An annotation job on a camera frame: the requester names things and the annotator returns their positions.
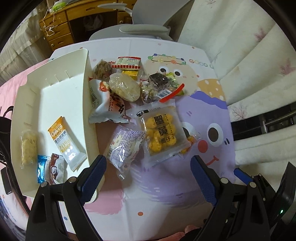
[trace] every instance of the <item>chair backrest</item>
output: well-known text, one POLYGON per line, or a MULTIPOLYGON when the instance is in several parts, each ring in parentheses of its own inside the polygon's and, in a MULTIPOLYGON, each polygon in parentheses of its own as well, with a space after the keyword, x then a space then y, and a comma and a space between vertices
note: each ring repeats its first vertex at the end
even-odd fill
POLYGON ((133 23, 163 26, 189 1, 192 0, 137 0, 133 7, 133 23))

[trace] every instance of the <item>wooden desk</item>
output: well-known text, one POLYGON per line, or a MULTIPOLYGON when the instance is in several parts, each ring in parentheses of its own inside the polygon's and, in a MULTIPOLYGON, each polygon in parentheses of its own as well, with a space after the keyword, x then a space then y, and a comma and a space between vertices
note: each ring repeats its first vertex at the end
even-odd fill
MULTIPOLYGON (((136 3, 136 0, 116 1, 126 3, 129 9, 132 9, 136 3)), ((131 17, 126 12, 98 8, 98 5, 100 4, 113 2, 115 2, 115 0, 81 0, 65 6, 64 8, 56 11, 54 15, 47 14, 44 21, 41 19, 39 24, 52 50, 72 43, 87 40, 83 38, 85 30, 83 27, 82 17, 98 13, 102 14, 102 28, 110 27, 116 24, 132 23, 131 17), (54 31, 54 34, 47 30, 49 35, 47 36, 44 25, 46 27, 53 25, 54 27, 52 30, 54 31)))

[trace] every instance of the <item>blue gripper pad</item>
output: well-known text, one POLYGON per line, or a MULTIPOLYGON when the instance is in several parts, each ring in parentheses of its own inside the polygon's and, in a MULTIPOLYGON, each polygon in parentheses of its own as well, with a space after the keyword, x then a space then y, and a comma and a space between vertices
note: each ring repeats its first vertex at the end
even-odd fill
POLYGON ((233 173, 246 185, 253 181, 253 178, 251 178, 247 173, 243 172, 240 168, 234 169, 233 173))
POLYGON ((89 168, 92 169, 92 171, 90 173, 87 173, 86 171, 85 175, 88 175, 87 177, 84 177, 83 175, 85 181, 80 188, 81 196, 79 201, 82 206, 91 200, 98 187, 107 168, 106 158, 102 155, 98 155, 89 168))
POLYGON ((215 187, 195 157, 191 158, 190 168, 206 201, 215 207, 217 204, 215 187))

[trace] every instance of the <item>chair armrest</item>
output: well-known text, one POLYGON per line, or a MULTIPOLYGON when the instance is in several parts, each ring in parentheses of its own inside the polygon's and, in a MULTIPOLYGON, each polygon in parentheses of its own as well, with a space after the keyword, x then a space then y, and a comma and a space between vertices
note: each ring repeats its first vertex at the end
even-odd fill
POLYGON ((125 34, 149 35, 160 37, 164 40, 173 41, 168 35, 170 30, 164 26, 154 24, 127 24, 119 28, 119 31, 125 34))
POLYGON ((118 9, 127 12, 130 16, 132 13, 132 10, 126 7, 126 3, 105 3, 105 4, 100 4, 98 7, 100 8, 107 8, 107 9, 118 9))

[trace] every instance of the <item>red cartoon nose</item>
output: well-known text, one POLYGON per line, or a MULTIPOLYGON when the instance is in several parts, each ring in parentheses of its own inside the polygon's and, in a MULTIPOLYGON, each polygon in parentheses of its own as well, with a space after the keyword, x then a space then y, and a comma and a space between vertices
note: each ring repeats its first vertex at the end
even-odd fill
POLYGON ((205 153, 207 151, 207 142, 205 140, 199 141, 197 148, 201 153, 205 153))

